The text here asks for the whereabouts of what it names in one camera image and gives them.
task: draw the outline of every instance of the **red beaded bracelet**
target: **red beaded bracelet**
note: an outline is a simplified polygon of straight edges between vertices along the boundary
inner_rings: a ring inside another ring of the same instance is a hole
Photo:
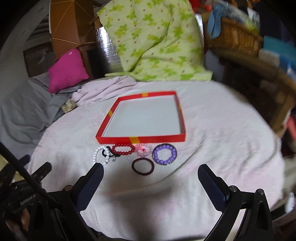
[[[131,148],[130,151],[116,151],[115,148],[117,146],[129,146]],[[115,144],[114,146],[112,146],[112,152],[114,152],[115,154],[119,154],[119,155],[129,155],[132,154],[135,151],[135,146],[133,144]]]

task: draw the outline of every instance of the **metal bolt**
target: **metal bolt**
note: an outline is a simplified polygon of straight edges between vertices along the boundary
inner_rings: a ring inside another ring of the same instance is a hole
[[[232,185],[232,186],[230,186],[230,190],[233,191],[233,192],[236,192],[237,191],[237,187]]]
[[[67,185],[67,186],[64,187],[64,190],[65,191],[70,191],[70,190],[72,190],[72,188],[73,188],[72,185]]]
[[[260,194],[264,194],[264,191],[263,191],[263,189],[258,189],[258,192],[260,193]]]

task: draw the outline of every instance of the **pink pillow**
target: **pink pillow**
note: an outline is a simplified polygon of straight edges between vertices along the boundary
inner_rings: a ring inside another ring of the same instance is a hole
[[[82,80],[89,78],[83,66],[80,52],[76,48],[65,53],[48,72],[50,77],[48,90],[51,93],[75,86]]]

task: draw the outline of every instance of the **blue gripper pad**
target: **blue gripper pad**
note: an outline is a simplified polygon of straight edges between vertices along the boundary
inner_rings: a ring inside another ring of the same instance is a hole
[[[200,165],[197,175],[215,209],[224,212],[229,199],[227,184],[222,178],[217,177],[207,164]]]
[[[95,163],[89,172],[75,183],[73,191],[77,194],[74,194],[73,199],[77,211],[80,212],[87,208],[103,176],[103,165]]]

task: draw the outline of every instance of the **black cable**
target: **black cable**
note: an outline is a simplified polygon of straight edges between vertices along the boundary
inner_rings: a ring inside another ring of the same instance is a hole
[[[27,172],[27,170],[21,165],[19,160],[0,142],[0,155],[2,155],[14,168],[19,172],[19,174],[25,179],[27,183],[31,185],[31,187],[40,194],[43,198],[45,198],[49,204],[54,208],[59,208],[59,203],[50,196],[45,190],[43,190],[37,182],[31,177],[31,175]]]

